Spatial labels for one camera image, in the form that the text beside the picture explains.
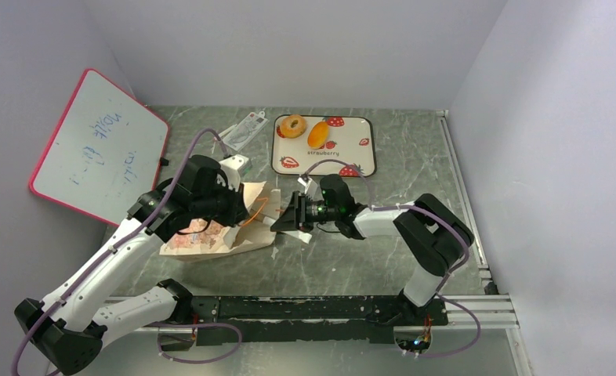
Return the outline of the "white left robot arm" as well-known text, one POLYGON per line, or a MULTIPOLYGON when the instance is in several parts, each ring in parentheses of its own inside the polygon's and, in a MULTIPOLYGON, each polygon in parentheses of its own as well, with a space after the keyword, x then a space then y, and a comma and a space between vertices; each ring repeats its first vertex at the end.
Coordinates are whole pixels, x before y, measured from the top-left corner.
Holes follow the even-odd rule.
POLYGON ((149 291, 108 305, 130 269, 195 219, 234 227, 248 218, 240 154, 216 161, 184 159, 176 176, 142 194, 111 238, 71 278, 44 298, 23 300, 14 311, 24 344, 32 344, 56 374, 84 370, 113 341, 154 323, 180 326, 194 318, 193 296, 167 279, 149 291))

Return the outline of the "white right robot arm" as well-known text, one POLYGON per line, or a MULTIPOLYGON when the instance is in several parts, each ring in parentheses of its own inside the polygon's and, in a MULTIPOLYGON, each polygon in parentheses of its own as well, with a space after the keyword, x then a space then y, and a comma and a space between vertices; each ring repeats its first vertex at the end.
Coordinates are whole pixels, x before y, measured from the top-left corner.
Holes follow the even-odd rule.
POLYGON ((418 324, 427 316, 428 303, 466 259, 474 241, 471 230, 430 193, 407 204, 368 207, 355 201, 337 174, 326 175, 319 183, 309 179, 304 191, 293 192, 270 229, 309 233, 328 222, 349 239, 394 236, 404 241, 418 263, 398 305, 407 324, 418 324))

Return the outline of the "metal kitchen tongs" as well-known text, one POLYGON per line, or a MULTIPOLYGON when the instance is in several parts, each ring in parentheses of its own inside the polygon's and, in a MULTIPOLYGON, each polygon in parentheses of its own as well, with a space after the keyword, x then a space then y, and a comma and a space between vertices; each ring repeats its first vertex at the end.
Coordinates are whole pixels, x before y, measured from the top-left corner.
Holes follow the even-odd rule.
POLYGON ((303 231, 300 230, 292 230, 292 231, 281 231, 281 233, 283 233, 284 235, 287 235, 289 237, 293 237, 297 240, 302 241, 305 244, 308 244, 311 239, 312 239, 312 234, 311 233, 305 233, 303 231))

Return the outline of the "fake orange donut bread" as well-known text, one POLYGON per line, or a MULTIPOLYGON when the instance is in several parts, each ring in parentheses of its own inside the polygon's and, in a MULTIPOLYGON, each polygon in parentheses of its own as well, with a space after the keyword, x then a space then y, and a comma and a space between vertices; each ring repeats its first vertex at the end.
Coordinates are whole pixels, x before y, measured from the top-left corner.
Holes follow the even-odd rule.
POLYGON ((277 127, 277 134, 281 138, 296 139, 302 136, 307 129, 306 119, 298 114, 285 117, 277 127))

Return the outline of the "beige paper bag orange handles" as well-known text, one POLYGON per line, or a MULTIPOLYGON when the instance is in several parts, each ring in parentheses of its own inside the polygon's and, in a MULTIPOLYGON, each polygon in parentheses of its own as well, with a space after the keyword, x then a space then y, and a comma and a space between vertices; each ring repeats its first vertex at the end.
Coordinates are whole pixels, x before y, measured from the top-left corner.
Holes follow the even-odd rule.
POLYGON ((276 233, 271 224, 281 212, 281 189, 271 183, 245 183, 245 207, 250 218, 240 226, 227 227, 204 219, 195 219, 185 229, 160 248, 159 255, 183 262, 201 262, 271 245, 276 233))

